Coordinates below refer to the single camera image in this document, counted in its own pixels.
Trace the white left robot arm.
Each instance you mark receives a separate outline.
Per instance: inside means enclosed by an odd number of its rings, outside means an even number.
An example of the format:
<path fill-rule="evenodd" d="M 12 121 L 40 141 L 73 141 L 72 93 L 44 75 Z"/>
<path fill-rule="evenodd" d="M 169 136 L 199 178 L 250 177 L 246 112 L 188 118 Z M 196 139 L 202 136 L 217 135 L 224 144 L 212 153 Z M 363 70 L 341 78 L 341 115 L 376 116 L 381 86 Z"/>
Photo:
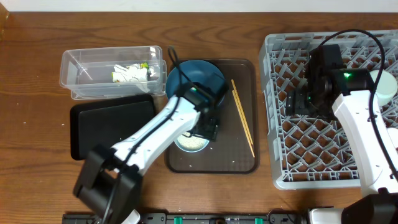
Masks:
<path fill-rule="evenodd" d="M 222 97 L 208 88 L 177 90 L 141 129 L 111 147 L 95 146 L 73 189 L 103 223 L 137 223 L 143 176 L 182 134 L 215 110 Z"/>

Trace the mint green bowl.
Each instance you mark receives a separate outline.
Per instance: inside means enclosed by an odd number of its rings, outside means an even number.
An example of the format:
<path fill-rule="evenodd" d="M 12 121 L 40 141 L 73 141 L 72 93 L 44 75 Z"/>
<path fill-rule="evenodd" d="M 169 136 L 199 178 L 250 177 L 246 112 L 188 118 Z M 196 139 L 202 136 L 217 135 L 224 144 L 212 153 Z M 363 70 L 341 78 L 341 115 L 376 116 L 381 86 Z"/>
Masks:
<path fill-rule="evenodd" d="M 391 73 L 383 70 L 379 83 L 377 85 L 374 102 L 376 102 L 377 99 L 377 103 L 379 106 L 385 106 L 393 99 L 396 93 L 397 80 Z"/>

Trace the pink plastic cup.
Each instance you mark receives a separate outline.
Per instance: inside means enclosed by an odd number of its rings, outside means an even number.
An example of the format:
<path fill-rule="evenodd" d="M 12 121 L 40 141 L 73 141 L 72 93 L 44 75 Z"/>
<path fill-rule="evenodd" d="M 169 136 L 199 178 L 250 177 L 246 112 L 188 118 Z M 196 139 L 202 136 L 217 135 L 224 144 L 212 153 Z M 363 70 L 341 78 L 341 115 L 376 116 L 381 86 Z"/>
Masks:
<path fill-rule="evenodd" d="M 395 149 L 398 149 L 398 129 L 397 128 L 388 128 L 387 132 L 389 134 L 389 137 L 390 137 Z"/>

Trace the white napkin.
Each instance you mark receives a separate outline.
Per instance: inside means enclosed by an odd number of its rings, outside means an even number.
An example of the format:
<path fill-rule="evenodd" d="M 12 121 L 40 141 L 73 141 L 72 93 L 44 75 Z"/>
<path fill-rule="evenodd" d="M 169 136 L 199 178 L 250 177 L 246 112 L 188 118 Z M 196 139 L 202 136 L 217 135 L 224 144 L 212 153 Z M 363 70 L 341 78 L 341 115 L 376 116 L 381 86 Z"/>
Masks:
<path fill-rule="evenodd" d="M 114 83 L 135 83 L 140 90 L 144 93 L 148 93 L 149 88 L 147 87 L 147 82 L 153 74 L 153 68 L 141 69 L 140 63 L 135 63 L 126 67 L 115 65 L 114 72 L 111 76 Z"/>

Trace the wooden chopstick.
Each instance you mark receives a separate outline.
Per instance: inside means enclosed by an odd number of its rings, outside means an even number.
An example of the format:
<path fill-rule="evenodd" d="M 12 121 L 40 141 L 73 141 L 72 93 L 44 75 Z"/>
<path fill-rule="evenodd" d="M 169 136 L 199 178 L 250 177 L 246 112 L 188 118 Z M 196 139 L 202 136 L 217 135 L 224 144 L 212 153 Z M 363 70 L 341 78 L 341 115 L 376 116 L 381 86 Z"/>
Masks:
<path fill-rule="evenodd" d="M 247 122 L 246 116 L 244 114 L 243 106 L 241 104 L 241 100 L 239 98 L 238 91 L 237 91 L 237 88 L 236 88 L 236 85 L 235 85 L 235 82 L 234 82 L 233 79 L 231 79 L 231 84 L 232 84 L 232 87 L 233 87 L 232 94 L 233 94 L 234 101 L 235 101 L 235 104 L 236 104 L 236 107 L 237 107 L 237 110 L 238 110 L 238 113 L 239 113 L 241 124 L 243 126 L 243 129 L 244 129 L 244 132 L 245 132 L 245 135 L 246 135 L 246 139 L 248 141 L 249 148 L 251 150 L 252 157 L 255 158 L 256 156 L 255 156 L 254 148 L 253 148 L 254 142 L 252 140 L 252 136 L 251 136 L 251 133 L 250 133 L 250 130 L 249 130 L 248 122 Z"/>
<path fill-rule="evenodd" d="M 233 93 L 233 96 L 234 96 L 234 100 L 235 100 L 235 103 L 236 103 L 236 107 L 238 109 L 239 117 L 241 119 L 246 138 L 248 140 L 248 144 L 249 144 L 250 147 L 252 147 L 252 140 L 251 140 L 251 137 L 249 136 L 249 131 L 248 131 L 248 128 L 247 128 L 247 122 L 246 122 L 245 117 L 243 115 L 242 107 L 239 104 L 238 96 L 237 96 L 235 90 L 233 90 L 232 93 Z"/>

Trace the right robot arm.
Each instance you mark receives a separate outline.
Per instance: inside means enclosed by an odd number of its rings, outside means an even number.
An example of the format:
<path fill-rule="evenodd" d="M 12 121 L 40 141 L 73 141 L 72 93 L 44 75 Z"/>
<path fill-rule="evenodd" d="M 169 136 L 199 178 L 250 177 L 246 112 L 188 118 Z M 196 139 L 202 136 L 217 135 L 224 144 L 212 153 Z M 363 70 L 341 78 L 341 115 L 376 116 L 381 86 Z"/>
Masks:
<path fill-rule="evenodd" d="M 358 169 L 362 199 L 345 208 L 314 208 L 309 223 L 397 223 L 397 150 L 381 116 L 375 83 L 364 68 L 313 73 L 308 88 L 292 90 L 287 115 L 340 122 Z"/>

